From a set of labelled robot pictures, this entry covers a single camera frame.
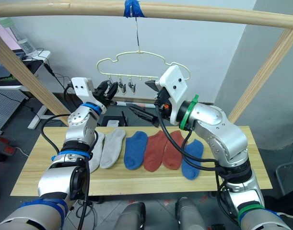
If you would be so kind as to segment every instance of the gray sock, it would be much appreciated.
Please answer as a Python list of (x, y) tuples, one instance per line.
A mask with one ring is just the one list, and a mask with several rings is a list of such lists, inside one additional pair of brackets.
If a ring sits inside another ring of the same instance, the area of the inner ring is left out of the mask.
[(97, 143), (94, 146), (94, 149), (92, 150), (93, 157), (89, 160), (89, 167), (90, 167), (90, 173), (94, 172), (98, 166), (100, 159), (102, 157), (103, 152), (103, 140), (105, 138), (105, 135), (101, 132), (98, 133), (98, 140)]
[(122, 149), (122, 142), (126, 132), (115, 128), (111, 133), (105, 135), (105, 143), (99, 166), (108, 169), (117, 161)]

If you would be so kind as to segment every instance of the wooden pole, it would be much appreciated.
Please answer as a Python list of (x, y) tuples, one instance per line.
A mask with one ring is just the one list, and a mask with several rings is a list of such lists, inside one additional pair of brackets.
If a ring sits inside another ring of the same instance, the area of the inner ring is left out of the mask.
[[(69, 110), (30, 72), (0, 37), (0, 63), (53, 114), (69, 114)], [(60, 120), (68, 125), (67, 117)]]
[(258, 93), (262, 85), (267, 81), (272, 72), (276, 69), (278, 64), (281, 62), (285, 54), (293, 45), (293, 30), (285, 29), (281, 34), (279, 40), (273, 47), (269, 56), (250, 82), (249, 86), (242, 94), (241, 98), (237, 102), (228, 116), (228, 119), (234, 123), (243, 113), (248, 104), (253, 100), (255, 95)]
[[(266, 25), (293, 29), (293, 15), (209, 6), (140, 2), (150, 18)], [(0, 3), (0, 17), (37, 15), (123, 16), (124, 1), (40, 0)]]

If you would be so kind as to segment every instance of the desk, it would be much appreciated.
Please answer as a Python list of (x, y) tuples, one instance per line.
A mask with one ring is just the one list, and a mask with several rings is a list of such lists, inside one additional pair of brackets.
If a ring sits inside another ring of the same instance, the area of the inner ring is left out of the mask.
[[(261, 189), (272, 188), (266, 169), (260, 157), (254, 138), (248, 126), (240, 127), (248, 139), (248, 150), (252, 168), (254, 169)], [(113, 127), (98, 127), (97, 131), (109, 133)], [(144, 131), (148, 136), (159, 131), (155, 127), (122, 127), (126, 136), (131, 137), (136, 131)], [(178, 127), (168, 127), (169, 132), (178, 130)], [(46, 127), (46, 135), (61, 148), (67, 127)], [(199, 139), (204, 145), (204, 158), (213, 158), (209, 146), (195, 133), (189, 139)], [(166, 192), (193, 192), (193, 191), (215, 191), (216, 182), (214, 172), (201, 171), (194, 181), (187, 180), (181, 173), (181, 169), (169, 170), (163, 165), (155, 172), (148, 172), (143, 166), (132, 171), (125, 168), (123, 157), (125, 151), (125, 140), (120, 157), (116, 164), (110, 169), (98, 168), (91, 174), (90, 196), (96, 195), (125, 195), (145, 193)], [(37, 184), (44, 171), (51, 163), (51, 156), (55, 150), (40, 135), (38, 138), (13, 190), (12, 196), (37, 196)], [(211, 166), (211, 163), (202, 163), (203, 166)]]

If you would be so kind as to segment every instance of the clothes hanger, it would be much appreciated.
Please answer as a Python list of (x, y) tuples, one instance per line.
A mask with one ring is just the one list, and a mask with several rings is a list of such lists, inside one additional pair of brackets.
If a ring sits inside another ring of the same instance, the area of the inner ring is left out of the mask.
[[(132, 16), (132, 8), (131, 7), (130, 7), (130, 15)], [(158, 54), (155, 54), (155, 53), (147, 52), (147, 51), (142, 51), (140, 49), (139, 36), (138, 36), (138, 22), (137, 22), (137, 18), (136, 18), (136, 34), (137, 34), (137, 42), (138, 42), (138, 48), (139, 48), (139, 50), (137, 50), (137, 51), (123, 52), (123, 53), (117, 54), (116, 55), (116, 60), (112, 60), (109, 57), (99, 60), (97, 62), (97, 64), (96, 64), (96, 67), (97, 67), (97, 70), (98, 70), (99, 73), (109, 76), (110, 79), (111, 79), (111, 76), (128, 77), (130, 80), (131, 80), (132, 77), (139, 78), (139, 80), (142, 80), (142, 78), (148, 78), (149, 80), (151, 80), (152, 78), (160, 78), (160, 76), (150, 76), (150, 75), (132, 75), (132, 74), (121, 74), (121, 73), (105, 73), (105, 72), (102, 72), (99, 69), (99, 64), (100, 63), (102, 63), (104, 61), (108, 61), (108, 60), (111, 61), (112, 63), (118, 62), (119, 61), (119, 57), (122, 56), (122, 55), (126, 55), (126, 54), (149, 54), (149, 55), (152, 55), (152, 56), (161, 58), (163, 60), (164, 64), (166, 64), (168, 66), (178, 65), (178, 66), (183, 67), (188, 72), (188, 77), (185, 78), (185, 80), (190, 79), (191, 72), (190, 72), (190, 70), (186, 66), (184, 66), (184, 65), (182, 65), (182, 64), (180, 64), (178, 62), (167, 63), (166, 60), (165, 60), (165, 58), (163, 56), (158, 55)]]

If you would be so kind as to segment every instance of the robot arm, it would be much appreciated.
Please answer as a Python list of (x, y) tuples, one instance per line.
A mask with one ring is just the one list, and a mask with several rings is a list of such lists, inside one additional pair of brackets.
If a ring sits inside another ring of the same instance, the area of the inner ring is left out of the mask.
[[(155, 101), (158, 117), (173, 125), (179, 124), (181, 129), (194, 130), (208, 143), (216, 159), (215, 171), (224, 181), (223, 195), (228, 212), (238, 217), (241, 229), (290, 229), (279, 216), (264, 208), (248, 158), (247, 138), (239, 127), (229, 122), (224, 111), (198, 103), (198, 96), (187, 102), (188, 87), (178, 66), (171, 66), (158, 81), (146, 84), (158, 91)], [(140, 117), (146, 117), (137, 108), (129, 108)]]
[(83, 104), (68, 117), (63, 148), (52, 157), (52, 163), (39, 181), (39, 199), (21, 205), (0, 223), (0, 230), (59, 230), (69, 207), (85, 197), (86, 167), (95, 144), (94, 130), (99, 115), (106, 112), (117, 92), (117, 83), (107, 91), (107, 81), (94, 89), (90, 79), (71, 80)]

